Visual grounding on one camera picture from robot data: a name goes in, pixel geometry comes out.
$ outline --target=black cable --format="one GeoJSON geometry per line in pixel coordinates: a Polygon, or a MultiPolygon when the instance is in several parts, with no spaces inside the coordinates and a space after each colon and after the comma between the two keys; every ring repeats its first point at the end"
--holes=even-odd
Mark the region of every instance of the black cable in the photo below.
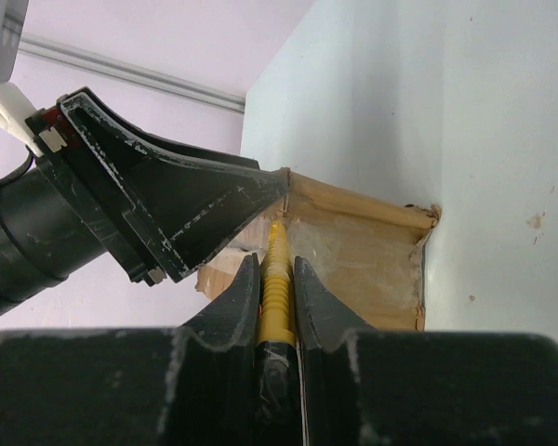
{"type": "Polygon", "coordinates": [[[27,171],[31,168],[32,164],[33,164],[33,156],[29,152],[27,154],[27,159],[19,167],[17,167],[15,170],[10,172],[5,177],[0,178],[0,188],[4,187],[6,184],[12,183],[16,179],[25,175],[27,171]]]}

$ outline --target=yellow threaded rod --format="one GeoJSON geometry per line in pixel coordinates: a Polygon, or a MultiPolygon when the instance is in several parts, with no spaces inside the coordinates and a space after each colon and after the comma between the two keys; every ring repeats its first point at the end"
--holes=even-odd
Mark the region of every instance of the yellow threaded rod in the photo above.
{"type": "Polygon", "coordinates": [[[279,341],[294,347],[296,336],[289,330],[291,264],[286,228],[278,220],[272,223],[269,251],[262,261],[261,271],[263,291],[259,344],[279,341]]]}

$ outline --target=black cylindrical tube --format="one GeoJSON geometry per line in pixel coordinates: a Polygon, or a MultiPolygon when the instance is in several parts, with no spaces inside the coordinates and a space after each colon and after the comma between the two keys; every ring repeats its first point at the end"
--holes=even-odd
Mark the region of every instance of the black cylindrical tube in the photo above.
{"type": "Polygon", "coordinates": [[[38,169],[0,189],[0,314],[104,252],[38,169]]]}

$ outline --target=red component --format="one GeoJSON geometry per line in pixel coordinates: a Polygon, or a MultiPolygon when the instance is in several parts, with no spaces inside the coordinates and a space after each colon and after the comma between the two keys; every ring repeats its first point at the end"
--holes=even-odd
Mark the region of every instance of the red component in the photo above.
{"type": "Polygon", "coordinates": [[[55,128],[66,141],[66,149],[76,149],[82,145],[82,139],[71,123],[62,114],[58,107],[47,109],[42,117],[46,120],[48,127],[55,128]]]}

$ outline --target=white plastic bracket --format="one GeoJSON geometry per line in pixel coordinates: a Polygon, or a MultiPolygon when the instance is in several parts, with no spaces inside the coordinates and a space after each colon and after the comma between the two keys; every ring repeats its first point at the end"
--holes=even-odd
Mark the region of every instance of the white plastic bracket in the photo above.
{"type": "Polygon", "coordinates": [[[16,85],[10,82],[0,84],[0,127],[22,141],[36,157],[41,157],[43,153],[33,142],[33,132],[25,124],[25,119],[36,112],[37,109],[16,85]]]}

